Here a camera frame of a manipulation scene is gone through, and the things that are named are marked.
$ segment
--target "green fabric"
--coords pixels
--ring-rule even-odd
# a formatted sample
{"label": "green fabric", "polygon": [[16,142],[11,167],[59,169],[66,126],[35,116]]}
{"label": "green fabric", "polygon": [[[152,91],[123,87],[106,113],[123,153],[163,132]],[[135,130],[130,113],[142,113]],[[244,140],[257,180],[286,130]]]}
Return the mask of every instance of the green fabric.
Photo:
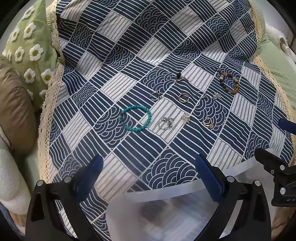
{"label": "green fabric", "polygon": [[[41,74],[46,69],[50,69],[52,72],[55,70],[57,54],[52,46],[51,34],[47,25],[45,0],[38,0],[33,6],[35,8],[33,13],[26,19],[22,18],[16,25],[15,30],[20,29],[19,34],[15,41],[13,41],[13,34],[10,35],[3,53],[8,57],[8,52],[11,52],[11,64],[19,73],[25,88],[31,92],[28,93],[31,95],[34,108],[39,109],[44,102],[45,90],[48,88],[48,83],[45,84]],[[36,29],[29,38],[24,39],[24,30],[32,22]],[[44,52],[39,60],[31,61],[29,51],[36,44],[39,44]],[[24,54],[22,60],[16,62],[15,52],[19,47],[24,49]],[[35,72],[34,82],[32,83],[25,81],[24,74],[28,69],[32,69]]]}
{"label": "green fabric", "polygon": [[263,31],[263,38],[256,53],[261,57],[264,64],[269,68],[279,85],[286,92],[290,104],[296,110],[296,78],[295,71],[285,59],[284,52],[280,51],[266,34],[265,21],[261,9],[255,0],[250,0],[254,11],[257,13]]}

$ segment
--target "turquoise bead bracelet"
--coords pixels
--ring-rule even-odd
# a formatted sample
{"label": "turquoise bead bracelet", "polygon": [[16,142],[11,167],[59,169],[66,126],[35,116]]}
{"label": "turquoise bead bracelet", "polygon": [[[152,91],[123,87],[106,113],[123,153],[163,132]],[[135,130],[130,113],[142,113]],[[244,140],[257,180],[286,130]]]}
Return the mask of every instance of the turquoise bead bracelet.
{"label": "turquoise bead bracelet", "polygon": [[148,114],[148,120],[145,122],[145,124],[143,126],[141,126],[140,128],[131,128],[131,127],[128,127],[127,125],[124,124],[124,122],[120,122],[120,124],[122,126],[124,126],[124,128],[128,131],[142,131],[144,130],[151,122],[151,112],[148,108],[146,108],[145,106],[141,106],[141,105],[133,105],[133,106],[130,106],[130,107],[127,107],[125,108],[120,114],[119,114],[119,119],[123,119],[123,115],[129,111],[129,110],[132,110],[132,109],[142,109],[143,111],[146,111],[146,113]]}

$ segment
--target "checkered fabric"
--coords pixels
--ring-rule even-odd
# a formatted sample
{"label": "checkered fabric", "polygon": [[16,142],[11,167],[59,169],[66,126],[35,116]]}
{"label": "checkered fabric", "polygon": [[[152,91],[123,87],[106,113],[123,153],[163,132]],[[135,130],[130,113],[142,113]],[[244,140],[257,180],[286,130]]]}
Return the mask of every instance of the checkered fabric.
{"label": "checkered fabric", "polygon": [[[196,179],[198,153],[220,169],[251,158],[257,147],[291,160],[291,136],[277,125],[286,118],[283,105],[249,60],[257,43],[247,0],[61,0],[56,15],[66,65],[50,134],[51,180],[103,156],[104,169],[81,207],[105,240],[111,240],[110,200]],[[238,94],[222,89],[217,68],[239,79]],[[172,81],[178,72],[188,81]],[[225,84],[234,88],[230,78]],[[163,98],[154,102],[156,90]],[[198,91],[222,98],[200,100]],[[187,103],[178,101],[180,93],[189,94]],[[120,125],[120,111],[131,105],[150,109],[147,129]],[[190,124],[183,124],[184,113]],[[130,127],[147,120],[139,109],[127,116]],[[202,124],[206,116],[214,121],[211,130]],[[163,117],[174,118],[172,129],[158,128]]]}

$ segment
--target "gold ring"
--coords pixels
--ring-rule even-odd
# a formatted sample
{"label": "gold ring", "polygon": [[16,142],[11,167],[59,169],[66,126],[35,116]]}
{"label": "gold ring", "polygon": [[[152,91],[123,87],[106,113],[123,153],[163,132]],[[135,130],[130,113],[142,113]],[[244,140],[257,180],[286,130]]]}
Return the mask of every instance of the gold ring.
{"label": "gold ring", "polygon": [[[181,99],[181,96],[182,96],[182,95],[186,96],[188,99],[187,99],[187,100],[182,100],[182,99]],[[186,94],[186,93],[182,93],[181,95],[179,95],[179,101],[180,101],[181,103],[187,103],[187,102],[189,101],[189,95]]]}
{"label": "gold ring", "polygon": [[[205,123],[205,120],[210,120],[210,123],[209,124],[206,124]],[[204,119],[202,120],[202,123],[203,123],[203,125],[205,126],[205,127],[207,127],[207,128],[209,128],[209,129],[213,129],[214,128],[214,124],[213,124],[213,120],[212,120],[212,118],[210,118],[210,117],[204,117]]]}

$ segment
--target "brown pillow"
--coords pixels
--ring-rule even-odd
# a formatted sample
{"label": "brown pillow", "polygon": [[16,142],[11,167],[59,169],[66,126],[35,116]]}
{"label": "brown pillow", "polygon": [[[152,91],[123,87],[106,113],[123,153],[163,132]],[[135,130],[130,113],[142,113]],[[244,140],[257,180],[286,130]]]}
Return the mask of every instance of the brown pillow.
{"label": "brown pillow", "polygon": [[36,136],[34,108],[20,77],[7,58],[0,55],[0,126],[11,147],[27,155]]}

